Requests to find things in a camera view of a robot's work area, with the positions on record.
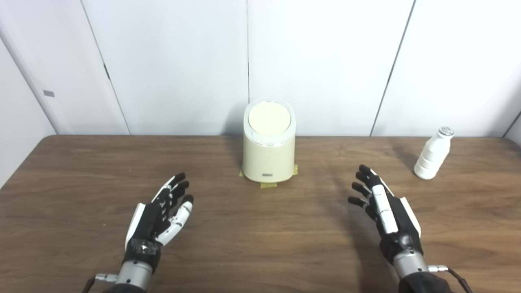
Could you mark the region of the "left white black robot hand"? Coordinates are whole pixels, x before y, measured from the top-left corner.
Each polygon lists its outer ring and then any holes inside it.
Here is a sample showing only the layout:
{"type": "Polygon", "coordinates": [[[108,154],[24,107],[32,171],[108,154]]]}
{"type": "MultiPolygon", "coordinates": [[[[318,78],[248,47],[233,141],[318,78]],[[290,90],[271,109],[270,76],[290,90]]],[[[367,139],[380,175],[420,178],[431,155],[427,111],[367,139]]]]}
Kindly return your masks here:
{"type": "Polygon", "coordinates": [[[138,203],[125,237],[125,262],[143,262],[158,268],[162,249],[184,228],[193,210],[194,197],[187,195],[186,173],[171,177],[149,203],[138,203]]]}

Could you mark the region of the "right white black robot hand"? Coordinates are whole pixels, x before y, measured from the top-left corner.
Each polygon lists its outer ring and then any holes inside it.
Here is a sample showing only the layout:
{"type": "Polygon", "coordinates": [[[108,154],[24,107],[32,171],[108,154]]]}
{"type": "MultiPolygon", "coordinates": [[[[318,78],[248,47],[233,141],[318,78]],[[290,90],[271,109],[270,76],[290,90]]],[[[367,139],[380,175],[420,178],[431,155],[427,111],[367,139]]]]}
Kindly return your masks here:
{"type": "Polygon", "coordinates": [[[362,208],[372,219],[380,235],[379,249],[390,263],[402,252],[423,254],[418,221],[406,198],[394,196],[381,177],[367,165],[359,165],[353,190],[361,197],[349,196],[348,202],[362,208]]]}

